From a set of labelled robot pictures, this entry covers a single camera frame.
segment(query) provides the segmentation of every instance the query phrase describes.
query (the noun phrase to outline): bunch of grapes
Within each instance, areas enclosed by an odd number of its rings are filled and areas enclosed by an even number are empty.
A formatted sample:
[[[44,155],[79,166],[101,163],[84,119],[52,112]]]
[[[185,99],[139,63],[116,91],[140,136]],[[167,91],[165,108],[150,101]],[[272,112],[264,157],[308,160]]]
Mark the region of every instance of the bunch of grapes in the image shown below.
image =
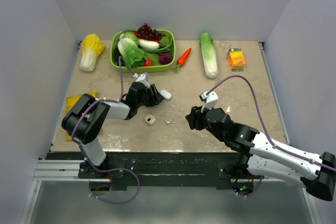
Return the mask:
[[[149,25],[147,25],[147,23],[139,27],[138,31],[135,31],[134,34],[139,39],[146,40],[160,40],[162,37],[166,36],[166,34],[160,34],[156,29],[152,29]]]

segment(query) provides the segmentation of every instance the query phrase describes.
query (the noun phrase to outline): red vegetable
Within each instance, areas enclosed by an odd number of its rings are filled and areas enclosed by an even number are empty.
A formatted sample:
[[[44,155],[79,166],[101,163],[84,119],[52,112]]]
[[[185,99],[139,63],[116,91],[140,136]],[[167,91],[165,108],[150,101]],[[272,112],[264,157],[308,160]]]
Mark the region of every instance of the red vegetable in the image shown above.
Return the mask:
[[[179,59],[176,62],[176,66],[173,69],[175,71],[175,73],[177,73],[179,71],[180,67],[182,67],[185,64],[190,52],[191,52],[191,48],[189,48],[186,52],[184,52],[184,54],[182,54],[181,57],[179,57]]]
[[[145,63],[143,64],[144,67],[150,67],[153,65],[153,62],[150,58],[147,58],[147,60],[145,60]]]

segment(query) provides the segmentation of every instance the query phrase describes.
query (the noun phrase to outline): table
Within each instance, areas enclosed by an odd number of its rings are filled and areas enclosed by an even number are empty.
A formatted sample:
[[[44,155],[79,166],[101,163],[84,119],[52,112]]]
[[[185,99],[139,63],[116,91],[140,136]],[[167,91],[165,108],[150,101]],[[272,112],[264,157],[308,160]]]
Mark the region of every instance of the table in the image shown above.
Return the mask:
[[[73,70],[67,96],[98,90],[100,98],[118,99],[120,96],[120,76],[110,63],[110,40],[103,41],[106,49],[98,58],[93,72],[79,69],[81,51]],[[246,58],[246,67],[238,74],[246,77],[255,89],[259,107],[270,136],[285,143],[284,133],[270,87],[267,71],[256,41],[215,41],[218,76],[209,79],[204,72],[199,41],[176,41],[176,58],[189,47],[192,48],[187,63],[179,73],[151,73],[150,83],[158,90],[165,89],[173,98],[151,108],[140,108],[130,121],[106,119],[98,135],[104,151],[116,152],[231,152],[231,150],[209,134],[206,130],[191,131],[185,116],[191,107],[201,105],[199,95],[212,88],[231,72],[227,52],[229,48],[241,48]],[[128,91],[134,81],[131,74],[123,74],[124,90]],[[235,122],[247,124],[263,131],[259,121],[253,97],[248,85],[240,78],[233,78],[216,89],[219,96],[217,107],[223,108]],[[65,115],[63,108],[57,133],[51,150],[54,152],[79,151],[73,142],[66,142],[66,133],[60,123]],[[153,126],[144,122],[148,114],[156,118]],[[167,125],[165,119],[176,124]]]

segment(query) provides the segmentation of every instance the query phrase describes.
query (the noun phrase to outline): green basket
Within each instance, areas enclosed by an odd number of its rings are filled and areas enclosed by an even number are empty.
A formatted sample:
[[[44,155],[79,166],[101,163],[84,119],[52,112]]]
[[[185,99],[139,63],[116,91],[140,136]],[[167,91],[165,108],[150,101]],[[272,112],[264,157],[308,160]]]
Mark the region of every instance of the green basket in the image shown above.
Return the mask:
[[[170,53],[171,55],[173,56],[173,60],[172,62],[170,62],[169,64],[166,64],[166,65],[160,65],[160,66],[150,66],[150,67],[138,67],[138,68],[133,68],[132,70],[136,73],[144,73],[144,72],[164,72],[164,71],[167,71],[170,69],[170,67],[172,66],[172,64],[174,63],[175,61],[175,54],[176,54],[176,45],[175,45],[175,38],[174,38],[174,35],[168,31],[168,30],[163,30],[163,29],[157,29],[158,32],[160,34],[166,34],[166,35],[169,35],[171,36],[173,42],[172,42],[172,46],[171,46],[171,50],[170,50]],[[113,60],[113,57],[112,57],[112,53],[114,51],[114,49],[117,47],[117,44],[119,42],[119,36],[121,35],[122,31],[118,32],[114,38],[113,38],[113,41],[112,41],[112,45],[111,45],[111,51],[110,51],[110,61],[111,61],[111,64],[112,66],[114,66],[116,69],[119,70],[119,66],[118,64]],[[121,67],[121,70],[123,73],[129,73],[130,71],[127,69],[127,67]]]

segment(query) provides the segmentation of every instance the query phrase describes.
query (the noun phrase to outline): white radish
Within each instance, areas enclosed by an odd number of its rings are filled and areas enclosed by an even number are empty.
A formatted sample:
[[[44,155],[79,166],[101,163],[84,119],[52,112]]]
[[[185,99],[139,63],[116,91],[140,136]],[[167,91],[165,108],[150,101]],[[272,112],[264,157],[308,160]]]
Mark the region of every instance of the white radish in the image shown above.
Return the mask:
[[[139,39],[139,46],[143,49],[159,49],[160,44],[155,41]]]

